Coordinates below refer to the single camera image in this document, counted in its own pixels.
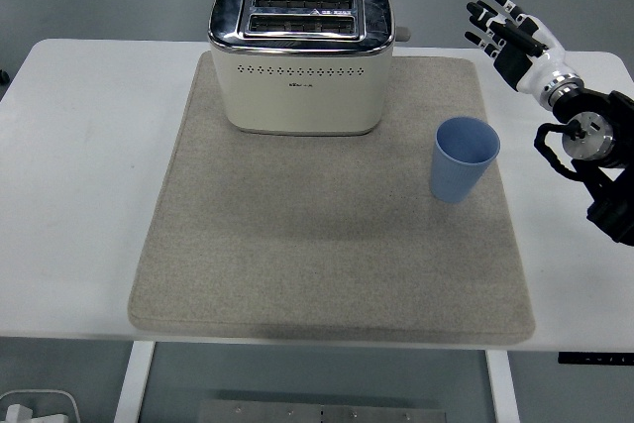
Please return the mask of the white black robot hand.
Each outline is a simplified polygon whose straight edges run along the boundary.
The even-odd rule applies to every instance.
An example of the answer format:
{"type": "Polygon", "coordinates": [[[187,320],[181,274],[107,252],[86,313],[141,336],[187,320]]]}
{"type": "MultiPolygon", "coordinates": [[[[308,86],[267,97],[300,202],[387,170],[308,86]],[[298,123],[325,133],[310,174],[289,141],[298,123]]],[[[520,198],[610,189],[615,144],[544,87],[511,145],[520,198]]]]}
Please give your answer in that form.
{"type": "Polygon", "coordinates": [[[512,0],[482,0],[467,4],[475,33],[465,38],[492,60],[512,89],[540,96],[560,76],[572,75],[565,65],[566,51],[545,24],[512,0]]]}

